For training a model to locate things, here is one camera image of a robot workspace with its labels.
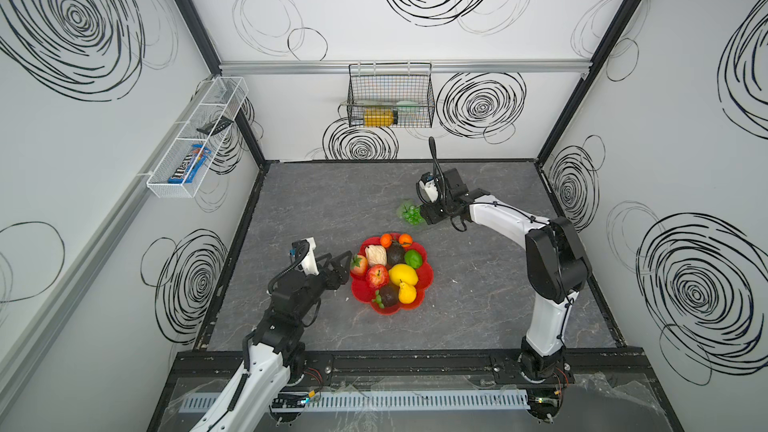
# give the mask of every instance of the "red apple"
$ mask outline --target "red apple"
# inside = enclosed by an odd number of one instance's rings
[[[377,290],[389,283],[389,273],[386,271],[385,266],[373,265],[368,269],[366,280],[370,288]]]
[[[352,268],[350,269],[350,272],[354,275],[357,275],[358,277],[365,277],[366,271],[368,270],[368,259],[365,255],[356,255],[352,259]]]

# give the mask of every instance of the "red fruit plate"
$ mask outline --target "red fruit plate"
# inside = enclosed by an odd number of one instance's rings
[[[399,237],[400,234],[392,234],[392,238],[395,240],[397,240]],[[378,237],[370,237],[365,242],[363,242],[362,245],[360,245],[360,255],[366,254],[366,247],[369,245],[381,245],[381,241]],[[422,302],[424,302],[424,291],[427,290],[430,285],[432,285],[432,280],[435,278],[435,275],[432,271],[432,266],[427,263],[427,251],[424,249],[424,247],[422,247],[421,244],[414,242],[410,247],[406,247],[406,250],[411,248],[421,254],[422,259],[424,260],[422,266],[416,270],[418,282],[416,284],[416,299],[413,302],[410,304],[402,304],[398,302],[391,307],[380,308],[378,304],[374,305],[371,302],[371,300],[373,300],[373,298],[376,296],[376,291],[368,286],[368,282],[366,282],[365,277],[360,277],[355,274],[350,274],[352,276],[352,295],[354,295],[355,298],[360,302],[368,303],[368,305],[370,305],[374,311],[381,315],[392,315],[398,312],[398,310],[401,308],[404,308],[405,310],[412,310],[421,305]]]

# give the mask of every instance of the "garlic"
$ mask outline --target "garlic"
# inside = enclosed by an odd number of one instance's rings
[[[368,265],[386,265],[386,249],[381,245],[369,245],[366,247]]]

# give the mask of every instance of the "green lime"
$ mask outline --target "green lime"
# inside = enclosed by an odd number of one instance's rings
[[[419,254],[417,251],[411,249],[408,252],[406,252],[406,264],[416,269],[421,267],[423,263],[424,263],[424,259],[422,259],[422,255]]]

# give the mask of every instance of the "black frame edge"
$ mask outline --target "black frame edge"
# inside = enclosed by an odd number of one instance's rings
[[[194,6],[192,0],[174,0],[176,6],[179,8],[179,13],[187,24],[187,28],[192,34],[194,42],[197,44],[197,49],[205,60],[205,64],[208,66],[210,73],[216,75],[221,74],[221,60],[216,53],[213,42],[211,42],[208,33],[206,32],[203,21],[200,15],[197,13],[197,9]]]
[[[560,201],[558,200],[558,197],[554,194],[554,190],[552,189],[552,185],[549,183],[549,179],[544,174],[542,164],[537,162],[535,164],[535,167],[536,167],[536,172],[538,173],[538,177],[542,181],[542,185],[544,186],[544,190],[547,191],[547,196],[549,196],[549,201],[552,203],[552,208],[554,208],[554,211],[555,213],[558,214],[558,216],[564,217],[565,213],[563,211],[563,208],[560,205]],[[608,331],[610,332],[610,336],[616,343],[616,347],[619,347],[619,348],[627,347],[627,341],[624,339],[624,335],[621,333],[621,329],[619,329],[619,324],[618,322],[616,322],[616,318],[614,317],[613,312],[610,311],[608,302],[605,300],[603,291],[600,290],[600,285],[598,284],[598,280],[594,277],[594,274],[590,275],[589,278],[587,279],[587,285],[589,285],[589,288],[592,291],[592,295],[594,296],[594,301],[598,303],[598,309],[600,310],[600,313],[603,316],[603,320],[605,320],[605,323],[608,326]]]
[[[307,360],[312,358],[321,358],[330,360],[334,365],[341,365],[341,362],[349,358],[371,360],[377,370],[371,371],[371,375],[379,376],[378,370],[388,359],[396,358],[397,368],[401,370],[400,374],[408,374],[402,371],[408,369],[408,364],[403,367],[402,362],[411,358],[414,360],[423,360],[425,356],[436,358],[436,360],[445,360],[441,355],[455,355],[456,361],[466,360],[466,358],[486,357],[493,360],[494,357],[516,357],[520,353],[519,349],[445,349],[445,350],[311,350],[307,352]],[[674,432],[684,432],[677,415],[669,402],[664,388],[658,381],[658,377],[653,367],[648,361],[648,357],[642,348],[573,348],[568,350],[568,363],[571,366],[571,372],[574,374],[594,374],[603,372],[625,373],[638,372],[648,378],[648,386],[655,395],[659,405],[664,410],[670,427]],[[155,408],[154,415],[150,421],[148,432],[156,432],[163,413],[170,402],[170,398],[179,379],[210,377],[210,378],[230,378],[242,362],[242,352],[239,350],[185,350],[179,352],[176,360],[168,373],[165,387],[160,395],[158,406]],[[334,373],[344,373],[344,370],[336,370]],[[366,372],[356,371],[356,374],[366,374]]]
[[[252,188],[250,191],[250,196],[248,197],[245,210],[243,210],[243,215],[240,216],[240,223],[237,224],[237,230],[235,231],[235,236],[232,239],[230,251],[226,254],[224,269],[221,271],[219,281],[216,284],[216,293],[208,304],[208,309],[205,312],[203,324],[197,333],[197,339],[194,342],[195,350],[207,348],[208,343],[210,342],[210,336],[214,333],[219,311],[221,310],[221,306],[224,304],[224,296],[226,295],[226,290],[229,288],[230,281],[234,275],[235,267],[237,266],[237,259],[240,257],[240,252],[243,250],[245,237],[248,233],[251,220],[254,217],[256,204],[259,201],[261,189],[264,187],[264,177],[268,171],[269,165],[267,165],[267,168],[259,170],[259,174],[256,177],[256,181],[254,182],[254,188]]]
[[[350,160],[290,160],[282,164],[408,164],[408,163],[432,163],[431,158],[365,158]],[[440,158],[440,162],[536,162],[535,158]]]
[[[192,34],[192,39],[195,44],[197,44],[197,49],[200,51],[208,70],[214,75],[220,75],[221,60],[219,54],[216,53],[214,43],[210,40],[210,36],[205,29],[203,20],[197,13],[194,2],[192,0],[174,0],[174,2],[176,2],[181,18],[183,18],[184,22],[187,24],[187,29],[189,29],[190,34]],[[256,161],[256,164],[259,168],[265,168],[267,162],[264,159],[264,153],[259,147],[259,143],[254,135],[254,130],[250,128],[250,124],[246,118],[243,117],[243,114],[237,114],[235,116],[235,123],[240,130],[240,134],[242,134],[245,139],[245,143],[248,145],[248,149]]]
[[[576,88],[571,93],[571,97],[569,97],[568,101],[565,103],[565,107],[563,108],[560,117],[554,124],[554,127],[552,127],[549,137],[547,137],[542,150],[538,154],[537,162],[543,164],[552,154],[552,151],[558,144],[563,132],[568,128],[568,124],[580,107],[581,102],[586,97],[592,84],[598,78],[603,65],[608,60],[610,53],[619,41],[621,34],[624,32],[624,28],[629,23],[641,1],[642,0],[624,0],[621,2],[619,10],[610,22],[608,30],[606,30],[605,35],[603,35],[603,39],[600,41],[600,45],[598,45],[594,55],[592,55],[592,67],[590,68],[589,74],[587,74],[586,78],[580,79]]]

